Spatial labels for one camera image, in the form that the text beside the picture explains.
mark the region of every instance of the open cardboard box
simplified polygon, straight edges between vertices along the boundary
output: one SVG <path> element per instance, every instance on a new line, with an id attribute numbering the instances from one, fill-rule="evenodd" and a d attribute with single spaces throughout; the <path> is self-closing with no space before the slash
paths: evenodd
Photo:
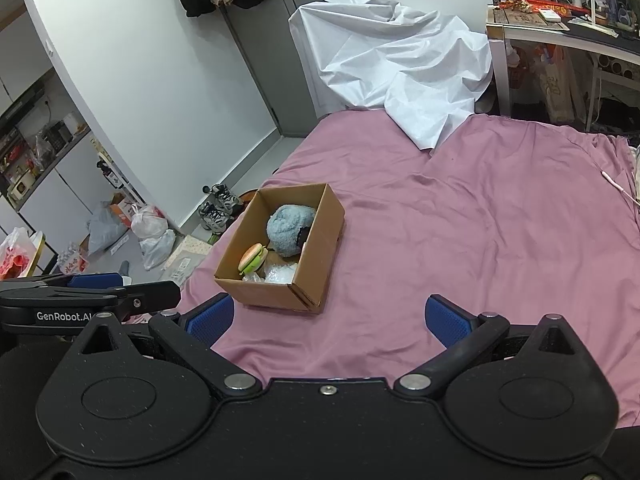
<path id="1" fill-rule="evenodd" d="M 243 282 L 238 272 L 240 258 L 253 244 L 269 245 L 267 221 L 285 204 L 317 210 L 293 282 L 290 285 Z M 343 223 L 344 208 L 328 184 L 260 189 L 220 260 L 216 283 L 240 303 L 319 314 Z"/>

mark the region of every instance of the metal bolt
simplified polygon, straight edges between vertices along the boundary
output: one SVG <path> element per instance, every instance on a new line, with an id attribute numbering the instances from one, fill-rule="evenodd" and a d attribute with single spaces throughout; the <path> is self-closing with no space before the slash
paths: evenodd
<path id="1" fill-rule="evenodd" d="M 400 385 L 407 390 L 425 390 L 431 386 L 431 379 L 422 374 L 408 374 L 400 377 Z"/>
<path id="2" fill-rule="evenodd" d="M 338 388 L 332 384 L 325 384 L 324 386 L 320 386 L 320 393 L 323 395 L 335 395 L 338 393 Z"/>
<path id="3" fill-rule="evenodd" d="M 255 384 L 255 377 L 249 374 L 232 374 L 225 378 L 225 386 L 231 390 L 248 390 Z"/>

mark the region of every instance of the white sheet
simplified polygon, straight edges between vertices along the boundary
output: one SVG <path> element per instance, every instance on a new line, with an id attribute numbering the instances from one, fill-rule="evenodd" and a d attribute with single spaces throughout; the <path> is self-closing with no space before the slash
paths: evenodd
<path id="1" fill-rule="evenodd" d="M 424 150 L 474 113 L 492 77 L 484 34 L 392 0 L 301 6 L 289 26 L 318 117 L 384 108 Z"/>

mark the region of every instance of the baseboard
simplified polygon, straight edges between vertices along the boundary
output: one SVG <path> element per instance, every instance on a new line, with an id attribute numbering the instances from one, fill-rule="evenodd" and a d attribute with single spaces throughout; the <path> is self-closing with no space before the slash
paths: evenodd
<path id="1" fill-rule="evenodd" d="M 258 142 L 247 154 L 229 171 L 222 179 L 222 184 L 225 184 L 229 189 L 238 183 L 244 174 L 251 169 L 251 167 L 258 162 L 261 156 L 268 152 L 271 147 L 280 140 L 280 133 L 277 129 L 273 130 L 269 135 L 264 137 L 263 140 Z M 200 217 L 198 216 L 198 209 L 202 205 L 200 202 L 193 210 L 191 215 L 184 219 L 182 224 L 178 226 L 178 230 L 185 235 L 189 235 L 200 223 Z"/>

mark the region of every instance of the bed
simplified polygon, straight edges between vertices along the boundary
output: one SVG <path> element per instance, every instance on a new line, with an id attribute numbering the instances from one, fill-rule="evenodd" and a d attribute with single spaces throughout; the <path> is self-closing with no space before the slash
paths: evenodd
<path id="1" fill-rule="evenodd" d="M 265 186 L 328 182 L 346 210 L 324 312 L 236 303 L 213 346 L 260 377 L 383 376 L 444 348 L 425 327 L 441 294 L 512 323 L 566 316 L 614 387 L 619 426 L 640 412 L 638 210 L 626 140 L 473 115 L 434 153 L 386 115 L 330 115 Z M 221 289 L 213 273 L 232 227 L 186 283 L 179 309 Z"/>

